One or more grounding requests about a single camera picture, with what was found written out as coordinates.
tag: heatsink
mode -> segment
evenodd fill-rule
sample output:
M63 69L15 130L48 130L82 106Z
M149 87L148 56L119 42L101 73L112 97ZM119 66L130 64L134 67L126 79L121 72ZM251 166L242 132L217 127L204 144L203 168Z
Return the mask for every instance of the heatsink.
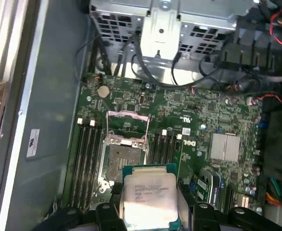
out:
M241 138L231 134L213 133L210 159L238 162Z

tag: red wire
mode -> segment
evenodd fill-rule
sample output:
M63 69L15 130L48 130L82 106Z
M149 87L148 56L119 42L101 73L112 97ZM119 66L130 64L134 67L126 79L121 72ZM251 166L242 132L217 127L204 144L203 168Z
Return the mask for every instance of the red wire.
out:
M280 41L276 36L274 36L274 34L273 34L273 32L272 32L272 31L273 31L273 28L274 28L273 21L280 15L281 12L282 12L282 9L281 9L279 12L273 14L272 17L270 18L269 33L270 33L271 36L273 36L273 38L274 38L279 44L282 45L282 41Z
M280 99L280 97L278 95L275 95L275 94L263 95L262 97L258 97L258 100L263 100L266 97L275 97L280 103L282 103L282 100Z
M268 196L266 196L266 200L267 200L268 203L270 203L270 204L272 204L272 205L275 205L275 206L277 206L277 207L280 207L280 206L281 206L281 204L279 204L279 203L277 203L277 202L275 202L275 201L270 200L270 199L268 198Z

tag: motherboard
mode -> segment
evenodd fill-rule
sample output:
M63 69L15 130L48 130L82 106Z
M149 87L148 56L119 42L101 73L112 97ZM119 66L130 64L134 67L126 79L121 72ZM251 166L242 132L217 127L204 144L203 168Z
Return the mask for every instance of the motherboard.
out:
M178 183L227 213L262 213L256 136L261 104L219 92L163 90L88 74L80 90L63 202L82 210L110 199L122 167L176 164Z

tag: ram slot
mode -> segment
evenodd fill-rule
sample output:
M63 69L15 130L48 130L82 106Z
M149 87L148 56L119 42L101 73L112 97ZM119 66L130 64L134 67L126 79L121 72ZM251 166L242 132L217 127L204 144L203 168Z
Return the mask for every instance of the ram slot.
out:
M158 137L157 147L155 148L155 151L154 151L153 164L160 164L161 150L163 148L164 141L165 141L164 137L162 137L162 136Z
M90 132L88 136L88 141L87 141L87 148L84 152L83 155L85 155L84 163L83 163L83 169L82 169L82 179L80 183L80 190L79 190L79 203L78 203L78 208L83 204L84 199L85 199L85 194L86 194L86 189L88 185L88 180L87 177L91 172L91 165L90 161L92 159L92 150L95 149L95 146L99 145L99 143L95 143L95 136L97 133L97 129L94 127L90 127Z
M174 150L175 150L175 144L176 144L175 136L170 136L170 138L171 138L171 141L170 141L170 146L169 146L169 149L168 149L165 164L172 163L173 154L174 154Z
M166 164L167 163L167 155L168 155L168 152L170 150L170 142L171 142L171 139L169 136L165 136L165 139L164 139L164 144L163 144L163 147L162 147L162 150L161 150L161 153L160 153L160 162L159 164Z
M83 203L83 209L87 208L90 204L90 200L93 196L93 187L95 183L95 172L97 167L97 161L99 156L99 147L101 143L101 137L102 137L102 130L101 128L98 128L95 130L94 137L92 139L92 149L89 153L90 159L90 167L89 171L86 174L86 190L85 194L83 195L83 198L85 198Z
M151 148L151 152L149 155L149 160L147 161L147 164L153 164L154 163L154 157L155 157L155 150L158 146L158 140L159 140L159 134L155 134L153 143L152 143L152 148Z
M76 206L76 195L78 192L78 182L80 178L80 167L81 163L83 162L84 150L86 148L86 142L87 142L87 134L88 134L88 127L81 127L79 131L78 136L78 145L77 145L77 151L76 151L76 158L75 158L75 164L74 164L74 173L73 173L73 181L72 186L70 190L70 206Z

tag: green circuit board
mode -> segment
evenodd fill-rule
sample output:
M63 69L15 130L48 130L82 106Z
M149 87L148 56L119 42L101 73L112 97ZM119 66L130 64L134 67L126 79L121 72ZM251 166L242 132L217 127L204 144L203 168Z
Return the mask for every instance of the green circuit board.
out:
M234 191L229 202L232 206L242 206L243 197L248 197L245 196L248 185L257 186L257 177L250 169L257 158L255 147L260 104L247 106L244 97L221 97L218 92L201 89L197 89L196 95L187 90L146 88L140 80L124 77L88 74L87 80L88 84L81 88L78 100L63 194L64 205L86 209L110 199L111 189L100 193L97 183L103 140L107 135L108 111L125 110L148 116L148 155L153 156L157 148L161 149L160 153L170 154L167 162L176 164L181 183L190 184L202 168L221 176L224 185L220 193L222 212L225 212L228 186ZM110 90L105 99L97 93L102 85ZM85 136L81 119L83 123L94 120L99 131L87 131ZM145 134L146 123L128 116L109 117L109 130L125 137L141 138ZM167 142L165 147L157 147L157 136L161 136L163 131L170 134L172 141ZM240 138L239 154L235 161L211 158L213 134L226 133ZM95 139L90 145L94 150L83 145L82 140L86 139ZM155 156L154 159L155 163L159 163L162 157ZM106 161L103 164L104 169L108 168ZM253 210L263 208L265 195L260 198L249 196L248 207Z

